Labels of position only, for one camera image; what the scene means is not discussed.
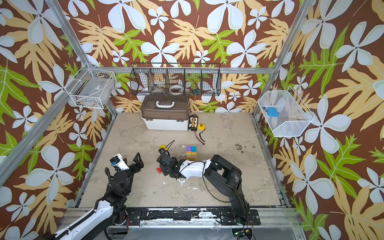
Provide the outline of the yellow tape measure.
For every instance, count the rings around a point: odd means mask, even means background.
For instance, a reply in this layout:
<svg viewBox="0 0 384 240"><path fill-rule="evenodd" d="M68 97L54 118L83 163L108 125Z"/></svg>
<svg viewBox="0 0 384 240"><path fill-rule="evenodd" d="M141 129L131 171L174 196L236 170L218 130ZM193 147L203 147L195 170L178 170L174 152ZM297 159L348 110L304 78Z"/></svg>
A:
<svg viewBox="0 0 384 240"><path fill-rule="evenodd" d="M199 123L197 126L197 130L204 131L206 129L206 125L204 123Z"/></svg>

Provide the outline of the white storage box brown lid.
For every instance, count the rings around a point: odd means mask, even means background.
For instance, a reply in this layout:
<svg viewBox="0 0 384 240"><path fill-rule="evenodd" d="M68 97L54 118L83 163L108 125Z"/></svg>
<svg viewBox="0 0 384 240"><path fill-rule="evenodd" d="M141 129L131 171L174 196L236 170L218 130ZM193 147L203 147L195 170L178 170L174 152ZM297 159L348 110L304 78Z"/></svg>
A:
<svg viewBox="0 0 384 240"><path fill-rule="evenodd" d="M144 98L142 119L149 130L186 131L189 124L189 97L154 94Z"/></svg>

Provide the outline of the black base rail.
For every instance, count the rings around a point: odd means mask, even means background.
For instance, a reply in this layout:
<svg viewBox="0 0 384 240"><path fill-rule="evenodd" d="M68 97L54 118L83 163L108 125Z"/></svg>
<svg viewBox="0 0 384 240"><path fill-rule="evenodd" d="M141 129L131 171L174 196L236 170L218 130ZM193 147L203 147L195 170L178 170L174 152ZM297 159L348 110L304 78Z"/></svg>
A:
<svg viewBox="0 0 384 240"><path fill-rule="evenodd" d="M240 225L242 218L229 206L211 208L126 208L129 226L142 226L145 221L202 223L223 226Z"/></svg>

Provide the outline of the aluminium frame post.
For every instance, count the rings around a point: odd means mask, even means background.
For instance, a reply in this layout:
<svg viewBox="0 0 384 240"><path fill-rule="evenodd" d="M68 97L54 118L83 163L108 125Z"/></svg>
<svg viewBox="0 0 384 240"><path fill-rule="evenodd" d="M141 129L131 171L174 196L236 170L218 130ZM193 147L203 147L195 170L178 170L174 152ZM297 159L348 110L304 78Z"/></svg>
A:
<svg viewBox="0 0 384 240"><path fill-rule="evenodd" d="M270 90L270 87L274 83L275 79L279 75L280 68L283 66L283 60L288 55L296 37L298 36L300 32L300 27L306 20L306 17L310 11L310 9L314 6L316 1L314 0L307 0L303 1L302 6L299 8L298 14L292 24L292 27L290 28L287 38L283 44L282 50L277 58L277 61L274 63L273 68L254 68L252 74L268 74L269 78L266 81L263 90L260 93L260 97L262 97L266 91Z"/></svg>

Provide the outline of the blue small device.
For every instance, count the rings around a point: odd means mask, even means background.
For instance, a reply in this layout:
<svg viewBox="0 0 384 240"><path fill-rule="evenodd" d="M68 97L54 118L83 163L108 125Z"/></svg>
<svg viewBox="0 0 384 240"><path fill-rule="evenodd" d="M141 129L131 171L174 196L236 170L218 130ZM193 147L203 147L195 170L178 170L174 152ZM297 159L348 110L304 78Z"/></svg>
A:
<svg viewBox="0 0 384 240"><path fill-rule="evenodd" d="M278 110L277 110L276 108L269 107L269 108L267 108L267 115L268 115L269 117L274 117L274 118L276 118L276 117L279 116L279 112L278 112Z"/></svg>

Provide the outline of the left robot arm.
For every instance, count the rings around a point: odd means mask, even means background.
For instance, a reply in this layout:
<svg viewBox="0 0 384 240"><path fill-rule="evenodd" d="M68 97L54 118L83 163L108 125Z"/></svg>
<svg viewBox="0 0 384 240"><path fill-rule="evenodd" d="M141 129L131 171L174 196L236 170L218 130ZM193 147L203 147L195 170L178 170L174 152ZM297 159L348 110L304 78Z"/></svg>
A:
<svg viewBox="0 0 384 240"><path fill-rule="evenodd" d="M123 225L126 222L127 196L132 191L134 175L144 167L140 153L136 153L131 165L127 159L117 154L110 159L115 174L105 168L108 177L106 192L103 197L96 200L95 206L72 224L54 234L45 233L40 240L92 240L107 227Z"/></svg>

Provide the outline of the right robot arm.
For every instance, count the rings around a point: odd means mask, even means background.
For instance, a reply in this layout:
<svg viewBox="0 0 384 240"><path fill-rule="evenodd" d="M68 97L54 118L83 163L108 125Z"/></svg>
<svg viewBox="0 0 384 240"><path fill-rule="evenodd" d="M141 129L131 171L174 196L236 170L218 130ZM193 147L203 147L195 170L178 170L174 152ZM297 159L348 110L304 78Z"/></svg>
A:
<svg viewBox="0 0 384 240"><path fill-rule="evenodd" d="M219 155L205 161L177 160L165 151L157 158L157 162L164 176L174 179L201 177L204 183L211 183L228 200L220 200L211 194L212 197L219 202L231 204L230 214L235 222L247 223L250 205L242 189L242 171L229 161Z"/></svg>

